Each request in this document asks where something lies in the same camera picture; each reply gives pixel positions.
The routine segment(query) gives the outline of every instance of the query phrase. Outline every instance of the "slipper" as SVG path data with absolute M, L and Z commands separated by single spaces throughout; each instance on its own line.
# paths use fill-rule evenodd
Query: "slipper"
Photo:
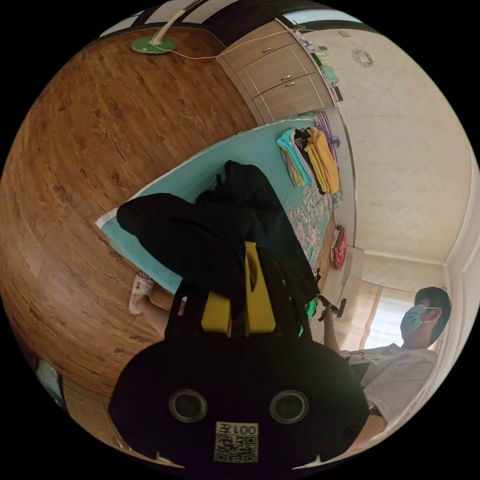
M 133 302 L 134 295 L 150 296 L 154 287 L 155 281 L 146 273 L 139 271 L 135 275 L 133 285 L 131 287 L 130 302 L 128 303 L 128 310 L 134 315 L 140 315 L 142 312 L 135 306 Z

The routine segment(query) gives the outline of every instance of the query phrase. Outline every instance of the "mattress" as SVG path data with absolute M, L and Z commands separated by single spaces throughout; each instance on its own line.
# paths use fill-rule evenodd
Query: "mattress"
M 217 175 L 228 160 L 255 165 L 270 181 L 313 268 L 332 213 L 332 200 L 328 195 L 320 195 L 314 187 L 292 185 L 277 138 L 285 130 L 314 125 L 309 119 L 287 119 L 239 133 L 197 153 L 132 198 L 170 193 L 194 203 L 199 194 L 215 187 Z M 117 222 L 116 213 L 115 208 L 102 215 L 95 222 L 96 226 L 107 236 L 113 249 L 174 294 L 182 278 L 153 258 L 135 236 L 124 231 Z

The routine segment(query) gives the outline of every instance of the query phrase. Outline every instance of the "lamp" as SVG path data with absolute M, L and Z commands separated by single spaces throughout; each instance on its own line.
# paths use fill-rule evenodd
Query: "lamp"
M 195 0 L 189 3 L 184 9 L 176 13 L 160 30 L 158 30 L 153 36 L 144 36 L 133 41 L 131 49 L 138 54 L 167 54 L 176 48 L 175 42 L 170 38 L 164 38 L 167 30 L 173 25 L 173 23 L 180 18 L 184 13 L 198 4 L 201 0 Z

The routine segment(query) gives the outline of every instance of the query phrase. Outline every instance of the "hand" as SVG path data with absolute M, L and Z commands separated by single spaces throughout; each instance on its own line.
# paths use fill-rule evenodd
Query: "hand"
M 327 307 L 327 309 L 325 310 L 325 314 L 324 314 L 324 319 L 325 320 L 328 320 L 329 322 L 332 322 L 333 319 L 334 319 L 334 313 L 332 311 L 332 307 Z

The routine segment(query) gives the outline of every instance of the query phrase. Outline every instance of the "ceiling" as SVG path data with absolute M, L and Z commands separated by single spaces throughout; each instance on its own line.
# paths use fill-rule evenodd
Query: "ceiling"
M 428 75 L 386 37 L 362 30 L 305 34 L 327 47 L 355 163 L 356 246 L 367 253 L 442 264 L 470 192 L 470 144 Z M 353 51 L 368 53 L 364 66 Z

